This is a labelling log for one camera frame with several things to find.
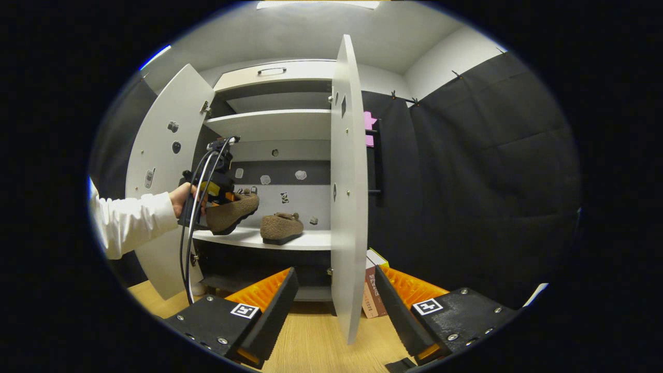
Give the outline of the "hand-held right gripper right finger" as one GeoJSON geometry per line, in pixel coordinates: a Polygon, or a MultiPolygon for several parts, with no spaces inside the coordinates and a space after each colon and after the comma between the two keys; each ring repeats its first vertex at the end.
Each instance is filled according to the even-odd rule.
{"type": "Polygon", "coordinates": [[[417,365],[462,353],[518,315],[466,286],[448,291],[386,265],[375,268],[375,285],[393,328],[417,365]]]}

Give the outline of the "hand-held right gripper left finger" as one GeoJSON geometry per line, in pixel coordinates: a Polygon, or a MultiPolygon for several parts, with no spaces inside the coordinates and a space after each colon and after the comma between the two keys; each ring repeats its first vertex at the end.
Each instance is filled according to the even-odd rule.
{"type": "Polygon", "coordinates": [[[226,297],[208,295],[164,321],[211,352],[260,370],[299,290],[289,267],[226,297]]]}

